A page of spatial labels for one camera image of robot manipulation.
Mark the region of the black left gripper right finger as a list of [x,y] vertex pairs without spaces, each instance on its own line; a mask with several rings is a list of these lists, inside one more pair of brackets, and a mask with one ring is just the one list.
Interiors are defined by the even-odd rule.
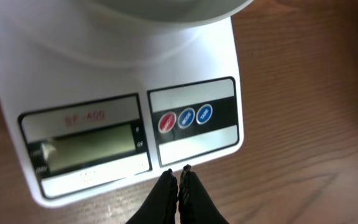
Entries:
[[181,173],[178,201],[181,224],[228,224],[190,165]]

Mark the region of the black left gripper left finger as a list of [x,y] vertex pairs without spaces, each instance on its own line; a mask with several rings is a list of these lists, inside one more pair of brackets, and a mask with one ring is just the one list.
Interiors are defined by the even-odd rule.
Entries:
[[126,224],[175,224],[177,202],[178,181],[173,171],[168,169]]

